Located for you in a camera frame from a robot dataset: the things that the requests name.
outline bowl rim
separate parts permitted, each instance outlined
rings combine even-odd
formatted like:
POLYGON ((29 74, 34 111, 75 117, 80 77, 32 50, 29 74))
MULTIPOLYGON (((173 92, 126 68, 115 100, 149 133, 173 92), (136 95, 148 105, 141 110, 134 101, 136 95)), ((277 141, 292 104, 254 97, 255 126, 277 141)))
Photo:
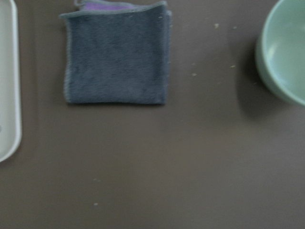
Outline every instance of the bowl rim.
POLYGON ((263 28, 263 32, 262 32, 262 37, 261 37, 261 42, 262 42, 262 59, 263 62, 265 63, 266 66, 266 70, 267 73, 270 76, 270 79, 272 80, 272 82, 284 93, 285 96, 287 96, 290 100, 293 100, 295 102, 297 102, 298 104, 304 105, 305 106, 305 100, 296 96, 295 94, 293 94, 292 92, 290 92, 289 90, 287 90, 285 87, 283 87, 277 79, 274 78, 275 73, 272 70, 272 67, 270 66, 269 61, 267 61, 267 32, 270 28, 270 24, 271 24, 271 20, 274 17, 275 12, 278 10, 279 7, 281 7, 281 5, 283 4, 283 2, 288 1, 288 0, 279 0, 271 9, 271 11, 269 12, 267 19, 265 21, 264 24, 264 28, 263 28))

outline light green bowl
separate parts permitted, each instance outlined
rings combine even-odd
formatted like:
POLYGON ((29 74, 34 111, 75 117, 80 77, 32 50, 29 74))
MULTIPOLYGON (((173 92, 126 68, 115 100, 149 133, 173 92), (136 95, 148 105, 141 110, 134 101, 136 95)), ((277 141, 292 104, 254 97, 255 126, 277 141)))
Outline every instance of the light green bowl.
POLYGON ((305 0, 280 0, 256 46, 263 82, 280 98, 305 106, 305 0))

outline tray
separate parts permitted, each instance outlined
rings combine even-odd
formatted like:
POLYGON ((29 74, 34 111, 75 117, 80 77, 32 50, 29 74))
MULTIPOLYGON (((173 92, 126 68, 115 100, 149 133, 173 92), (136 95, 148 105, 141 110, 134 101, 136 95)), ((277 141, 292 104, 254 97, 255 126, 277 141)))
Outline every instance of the tray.
POLYGON ((17 7, 0 0, 0 162, 21 141, 17 7))

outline cloth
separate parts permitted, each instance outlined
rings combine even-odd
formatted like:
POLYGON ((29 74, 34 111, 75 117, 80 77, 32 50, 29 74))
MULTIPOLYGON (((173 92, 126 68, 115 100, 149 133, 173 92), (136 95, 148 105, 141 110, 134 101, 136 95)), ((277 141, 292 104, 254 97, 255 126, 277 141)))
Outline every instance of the cloth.
POLYGON ((64 94, 83 103, 164 104, 171 12, 165 1, 138 6, 84 0, 65 19, 64 94))

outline table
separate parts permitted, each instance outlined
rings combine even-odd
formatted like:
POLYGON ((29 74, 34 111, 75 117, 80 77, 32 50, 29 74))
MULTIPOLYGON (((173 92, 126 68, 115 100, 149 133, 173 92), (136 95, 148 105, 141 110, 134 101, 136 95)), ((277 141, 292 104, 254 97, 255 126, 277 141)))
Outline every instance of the table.
POLYGON ((72 0, 16 0, 23 139, 0 164, 0 228, 304 229, 305 109, 254 64, 275 2, 168 0, 168 103, 141 106, 67 105, 72 0))

